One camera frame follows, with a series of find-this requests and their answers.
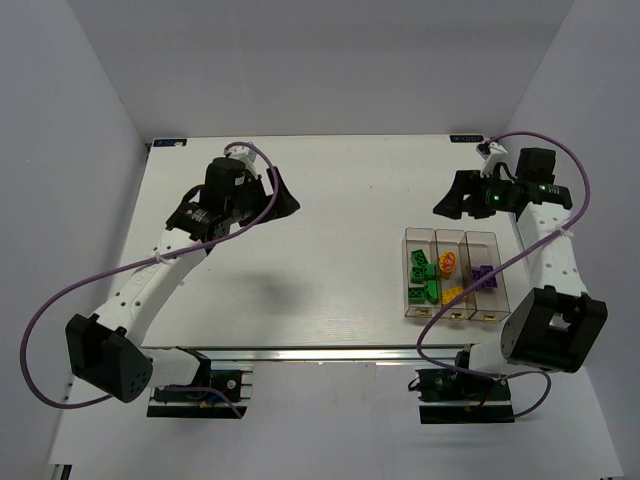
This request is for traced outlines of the orange oval lego piece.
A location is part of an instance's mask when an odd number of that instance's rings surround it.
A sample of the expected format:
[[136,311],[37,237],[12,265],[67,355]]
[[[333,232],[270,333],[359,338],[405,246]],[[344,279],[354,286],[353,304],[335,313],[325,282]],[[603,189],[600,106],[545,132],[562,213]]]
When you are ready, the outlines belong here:
[[438,258],[440,277],[443,279],[449,279],[455,272],[457,265],[458,257],[453,251],[447,250],[441,253]]

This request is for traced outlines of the green lego brick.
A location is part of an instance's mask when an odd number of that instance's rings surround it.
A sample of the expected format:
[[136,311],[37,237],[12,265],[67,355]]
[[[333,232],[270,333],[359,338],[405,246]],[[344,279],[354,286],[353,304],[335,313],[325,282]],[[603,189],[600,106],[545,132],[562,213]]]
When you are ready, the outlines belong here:
[[409,287],[407,289],[407,300],[410,304],[424,304],[427,301],[425,287]]
[[426,281],[425,270],[423,267],[412,267],[410,270],[410,282],[415,284],[423,284]]
[[424,268],[429,264],[429,260],[422,249],[412,250],[410,260],[413,267]]

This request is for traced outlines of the purple lego brick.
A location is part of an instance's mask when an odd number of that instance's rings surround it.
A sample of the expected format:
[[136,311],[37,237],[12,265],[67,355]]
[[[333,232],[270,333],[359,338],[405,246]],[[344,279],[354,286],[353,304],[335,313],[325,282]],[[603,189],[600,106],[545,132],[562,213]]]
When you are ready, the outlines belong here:
[[[491,274],[494,271],[494,268],[492,265],[481,265],[479,267],[479,273],[481,275],[482,278],[484,278],[485,276]],[[496,279],[496,276],[491,276],[490,278],[486,279],[483,281],[482,287],[485,289],[497,289],[498,288],[498,281]]]
[[472,281],[476,282],[478,280],[480,280],[485,273],[483,272],[483,270],[480,267],[472,267],[471,268],[471,274],[472,274]]

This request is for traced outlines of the yellow lego brick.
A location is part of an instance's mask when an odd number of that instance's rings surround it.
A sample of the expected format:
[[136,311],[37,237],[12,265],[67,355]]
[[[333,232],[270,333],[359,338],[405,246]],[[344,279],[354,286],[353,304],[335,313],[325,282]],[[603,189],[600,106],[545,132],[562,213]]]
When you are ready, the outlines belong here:
[[453,300],[460,295],[464,291],[464,288],[461,286],[452,287],[442,291],[442,304],[448,305],[453,302]]

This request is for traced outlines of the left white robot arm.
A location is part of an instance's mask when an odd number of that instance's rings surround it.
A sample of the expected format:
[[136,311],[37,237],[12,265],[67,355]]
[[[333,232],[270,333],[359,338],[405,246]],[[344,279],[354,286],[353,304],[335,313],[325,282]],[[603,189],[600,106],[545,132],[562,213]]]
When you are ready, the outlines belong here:
[[90,316],[76,314],[65,335],[72,373],[124,402],[147,388],[209,387],[211,361],[196,350],[144,348],[146,334],[165,303],[214,246],[249,227],[295,213],[299,202],[279,170],[267,169],[272,193],[246,157],[227,154],[211,161],[205,180],[192,187],[166,222],[153,261],[134,270],[112,298]]

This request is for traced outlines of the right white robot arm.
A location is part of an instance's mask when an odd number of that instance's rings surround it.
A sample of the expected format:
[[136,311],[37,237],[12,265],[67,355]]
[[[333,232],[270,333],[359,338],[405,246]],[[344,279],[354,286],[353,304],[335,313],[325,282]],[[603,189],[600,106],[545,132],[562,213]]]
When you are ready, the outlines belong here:
[[515,175],[502,168],[506,149],[495,141],[477,148],[479,170],[459,170],[435,214],[475,219],[498,212],[514,216],[530,290],[507,318],[498,339],[476,344],[468,369],[491,377],[534,369],[574,373],[580,369],[608,317],[605,302],[593,298],[581,279],[571,227],[574,212],[567,187],[556,184],[556,153],[523,148]]

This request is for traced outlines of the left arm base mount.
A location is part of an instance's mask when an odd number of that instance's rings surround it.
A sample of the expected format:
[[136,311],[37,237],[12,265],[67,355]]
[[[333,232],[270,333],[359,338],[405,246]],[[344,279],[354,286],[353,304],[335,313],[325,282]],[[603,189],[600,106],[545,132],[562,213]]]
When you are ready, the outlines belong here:
[[152,391],[148,418],[239,420],[252,395],[253,369],[248,364],[214,365],[199,387],[163,387]]

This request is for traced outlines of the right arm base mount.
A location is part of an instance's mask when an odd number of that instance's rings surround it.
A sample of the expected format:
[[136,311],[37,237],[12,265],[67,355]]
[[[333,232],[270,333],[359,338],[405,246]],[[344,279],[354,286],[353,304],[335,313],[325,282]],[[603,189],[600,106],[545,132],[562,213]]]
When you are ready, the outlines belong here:
[[504,424],[515,421],[505,381],[448,369],[421,369],[408,384],[418,395],[423,425]]

